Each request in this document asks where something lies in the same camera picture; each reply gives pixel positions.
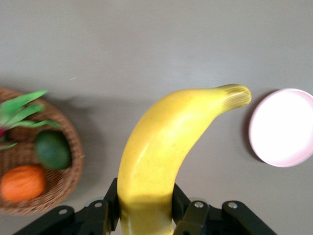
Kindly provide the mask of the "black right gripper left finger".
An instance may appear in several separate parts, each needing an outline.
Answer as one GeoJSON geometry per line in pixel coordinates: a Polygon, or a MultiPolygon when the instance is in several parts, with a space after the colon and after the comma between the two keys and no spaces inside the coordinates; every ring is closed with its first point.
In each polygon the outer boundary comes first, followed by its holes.
{"type": "Polygon", "coordinates": [[[37,218],[17,235],[109,235],[119,220],[117,178],[114,178],[104,198],[94,200],[80,211],[70,206],[58,206],[37,218]]]}

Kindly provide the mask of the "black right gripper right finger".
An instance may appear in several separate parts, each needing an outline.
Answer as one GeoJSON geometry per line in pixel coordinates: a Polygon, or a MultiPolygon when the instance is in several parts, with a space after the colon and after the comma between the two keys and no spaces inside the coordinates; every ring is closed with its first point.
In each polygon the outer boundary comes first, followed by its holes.
{"type": "Polygon", "coordinates": [[[175,235],[274,235],[276,232],[240,201],[220,209],[202,200],[191,201],[178,185],[172,197],[175,235]]]}

